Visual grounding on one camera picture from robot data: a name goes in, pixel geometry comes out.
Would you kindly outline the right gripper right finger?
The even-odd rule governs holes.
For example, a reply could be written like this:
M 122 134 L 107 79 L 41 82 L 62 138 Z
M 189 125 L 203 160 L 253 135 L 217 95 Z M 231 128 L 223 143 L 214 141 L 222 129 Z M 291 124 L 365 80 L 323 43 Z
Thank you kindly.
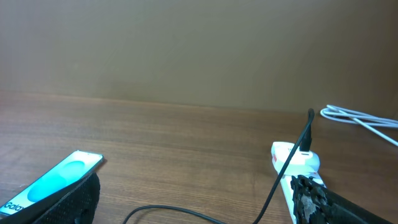
M 304 175 L 293 177 L 296 224 L 391 224 Z

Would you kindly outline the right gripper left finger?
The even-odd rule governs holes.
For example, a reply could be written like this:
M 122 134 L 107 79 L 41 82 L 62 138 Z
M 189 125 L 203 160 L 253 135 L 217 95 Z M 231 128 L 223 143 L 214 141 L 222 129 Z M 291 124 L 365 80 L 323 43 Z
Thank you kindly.
M 1 224 L 93 223 L 100 199 L 100 180 L 95 172 L 1 219 Z

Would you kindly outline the teal Galaxy smartphone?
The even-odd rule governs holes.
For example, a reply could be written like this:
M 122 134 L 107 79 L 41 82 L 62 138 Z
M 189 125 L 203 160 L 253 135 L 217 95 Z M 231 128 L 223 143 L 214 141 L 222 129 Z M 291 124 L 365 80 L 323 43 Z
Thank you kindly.
M 75 151 L 42 177 L 30 184 L 25 190 L 1 206 L 1 213 L 13 215 L 55 192 L 78 181 L 97 168 L 103 161 L 103 155 Z

